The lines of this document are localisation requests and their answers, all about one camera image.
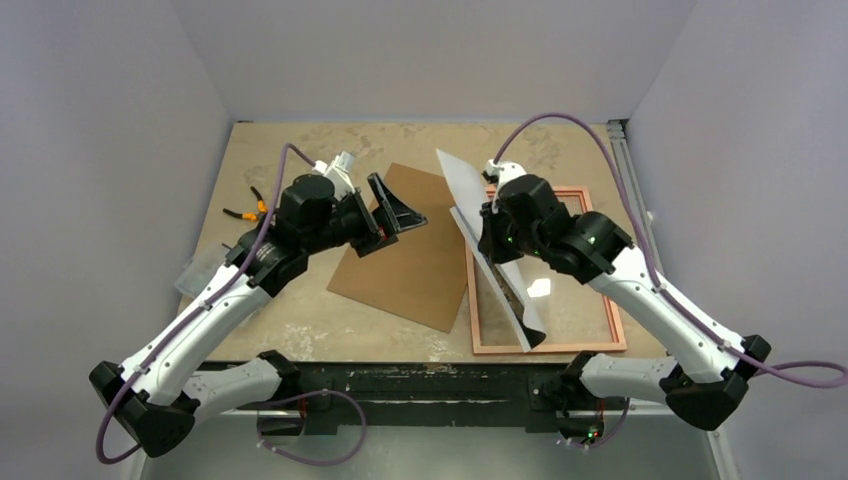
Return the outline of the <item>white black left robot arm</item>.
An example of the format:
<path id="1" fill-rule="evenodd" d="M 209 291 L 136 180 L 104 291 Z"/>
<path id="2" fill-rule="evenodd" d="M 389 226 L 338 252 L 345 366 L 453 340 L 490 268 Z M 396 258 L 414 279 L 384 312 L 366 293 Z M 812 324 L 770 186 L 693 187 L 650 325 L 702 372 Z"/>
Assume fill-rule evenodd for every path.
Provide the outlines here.
<path id="1" fill-rule="evenodd" d="M 201 364 L 243 321 L 262 310 L 308 268 L 311 256 L 341 246 L 367 256 L 420 228 L 426 216 L 400 200 L 380 175 L 368 176 L 369 207 L 349 176 L 351 157 L 314 161 L 286 182 L 277 177 L 258 226 L 228 250 L 196 298 L 135 354 L 92 369 L 90 382 L 117 422 L 147 456 L 177 447 L 217 414 L 256 405 L 302 407 L 299 369 L 277 351 L 220 371 Z"/>

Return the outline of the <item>landscape photo print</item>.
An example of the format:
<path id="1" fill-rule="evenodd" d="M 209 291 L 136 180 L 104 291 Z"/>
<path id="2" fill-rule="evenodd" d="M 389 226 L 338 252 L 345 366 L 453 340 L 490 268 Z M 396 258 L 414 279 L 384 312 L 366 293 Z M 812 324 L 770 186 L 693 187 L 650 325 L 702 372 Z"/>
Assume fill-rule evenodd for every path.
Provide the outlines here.
<path id="1" fill-rule="evenodd" d="M 479 250 L 483 234 L 482 208 L 491 202 L 479 172 L 469 163 L 441 149 L 436 156 L 453 197 L 450 213 L 462 233 L 472 257 L 495 292 L 523 353 L 532 351 L 547 338 L 537 305 L 516 262 L 497 264 L 491 254 Z"/>

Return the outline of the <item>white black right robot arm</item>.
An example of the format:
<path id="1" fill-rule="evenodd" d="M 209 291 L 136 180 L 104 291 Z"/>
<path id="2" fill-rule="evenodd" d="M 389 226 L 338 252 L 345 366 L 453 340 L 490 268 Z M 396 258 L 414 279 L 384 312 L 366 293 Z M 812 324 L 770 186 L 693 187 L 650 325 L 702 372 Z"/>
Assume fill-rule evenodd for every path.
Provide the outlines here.
<path id="1" fill-rule="evenodd" d="M 576 407 L 627 397 L 666 405 L 678 418 L 714 431 L 739 407 L 757 369 L 735 351 L 765 360 L 770 344 L 711 319 L 688 320 L 669 285 L 656 286 L 643 251 L 608 216 L 572 214 L 544 179 L 525 174 L 499 187 L 480 207 L 478 250 L 494 264 L 525 256 L 574 278 L 623 308 L 668 354 L 655 359 L 582 351 L 562 374 L 561 392 Z"/>

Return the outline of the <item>brown cardboard backing board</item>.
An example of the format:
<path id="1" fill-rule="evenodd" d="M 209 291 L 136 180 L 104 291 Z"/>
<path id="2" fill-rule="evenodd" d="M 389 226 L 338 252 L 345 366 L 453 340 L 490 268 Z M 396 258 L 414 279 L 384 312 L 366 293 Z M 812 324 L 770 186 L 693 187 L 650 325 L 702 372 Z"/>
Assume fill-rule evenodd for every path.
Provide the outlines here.
<path id="1" fill-rule="evenodd" d="M 466 292 L 467 273 L 465 240 L 450 213 L 454 200 L 447 182 L 397 163 L 384 180 L 428 223 L 367 257 L 348 249 L 327 290 L 448 333 Z"/>

